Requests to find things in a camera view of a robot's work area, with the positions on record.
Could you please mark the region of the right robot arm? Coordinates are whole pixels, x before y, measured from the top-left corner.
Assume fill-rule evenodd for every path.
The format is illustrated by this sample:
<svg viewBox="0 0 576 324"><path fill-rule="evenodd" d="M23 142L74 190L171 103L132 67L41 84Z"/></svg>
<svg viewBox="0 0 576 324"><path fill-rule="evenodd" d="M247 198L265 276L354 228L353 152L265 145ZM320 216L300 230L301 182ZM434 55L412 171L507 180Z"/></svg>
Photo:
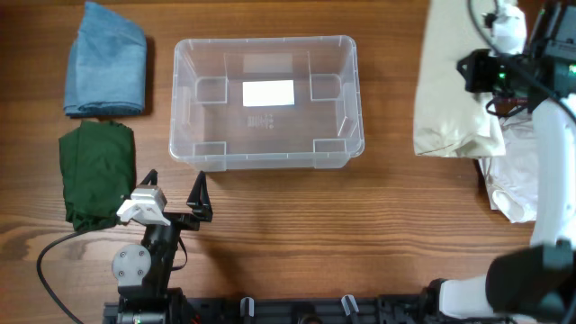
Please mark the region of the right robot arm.
<svg viewBox="0 0 576 324"><path fill-rule="evenodd" d="M533 28L513 1L429 4L414 107L419 156L472 158L492 207L534 223L486 273L435 280L420 315L455 322L575 320L575 4Z"/></svg>

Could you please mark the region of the white cloth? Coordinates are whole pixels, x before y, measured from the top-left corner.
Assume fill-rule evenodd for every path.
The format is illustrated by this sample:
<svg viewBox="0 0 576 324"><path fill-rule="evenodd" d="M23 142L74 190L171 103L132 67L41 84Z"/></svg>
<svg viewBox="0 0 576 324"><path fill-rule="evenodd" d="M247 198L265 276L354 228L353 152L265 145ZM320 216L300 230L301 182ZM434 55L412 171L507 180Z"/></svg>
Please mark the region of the white cloth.
<svg viewBox="0 0 576 324"><path fill-rule="evenodd" d="M538 157L532 115L499 121L506 154L479 160L490 208L512 223L536 220Z"/></svg>

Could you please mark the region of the cream cloth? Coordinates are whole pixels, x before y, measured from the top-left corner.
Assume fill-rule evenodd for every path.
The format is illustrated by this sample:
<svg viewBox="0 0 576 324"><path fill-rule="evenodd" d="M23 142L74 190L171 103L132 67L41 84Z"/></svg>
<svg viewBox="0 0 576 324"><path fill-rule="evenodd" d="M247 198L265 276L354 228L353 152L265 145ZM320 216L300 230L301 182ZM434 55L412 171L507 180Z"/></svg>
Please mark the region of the cream cloth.
<svg viewBox="0 0 576 324"><path fill-rule="evenodd" d="M414 105L413 148L418 156L503 156L498 118L486 112L490 93L465 90L457 62L486 44L473 28L463 0L431 0Z"/></svg>

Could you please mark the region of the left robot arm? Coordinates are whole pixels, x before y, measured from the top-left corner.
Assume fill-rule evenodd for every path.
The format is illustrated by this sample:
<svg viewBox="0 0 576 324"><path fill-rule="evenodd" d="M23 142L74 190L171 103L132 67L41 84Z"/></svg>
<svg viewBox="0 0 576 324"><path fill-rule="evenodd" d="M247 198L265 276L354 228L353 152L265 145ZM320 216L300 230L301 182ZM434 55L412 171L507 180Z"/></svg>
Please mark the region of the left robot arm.
<svg viewBox="0 0 576 324"><path fill-rule="evenodd" d="M183 231L197 231L212 220L206 174L200 172L187 198L189 213L166 211L167 199L151 170L125 198L116 212L123 224L135 221L145 227L139 244L122 247L112 261L119 301L104 305L104 323L199 323L201 317L180 288L168 286L177 250L185 250Z"/></svg>

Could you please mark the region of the clear plastic storage container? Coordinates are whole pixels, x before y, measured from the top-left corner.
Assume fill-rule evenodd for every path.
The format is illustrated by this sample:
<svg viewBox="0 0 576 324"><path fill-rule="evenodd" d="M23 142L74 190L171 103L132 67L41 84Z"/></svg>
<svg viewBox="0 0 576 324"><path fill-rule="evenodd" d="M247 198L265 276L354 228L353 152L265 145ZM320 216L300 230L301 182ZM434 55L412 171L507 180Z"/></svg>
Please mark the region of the clear plastic storage container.
<svg viewBox="0 0 576 324"><path fill-rule="evenodd" d="M346 35L175 46L169 153L204 172L341 168L365 150Z"/></svg>

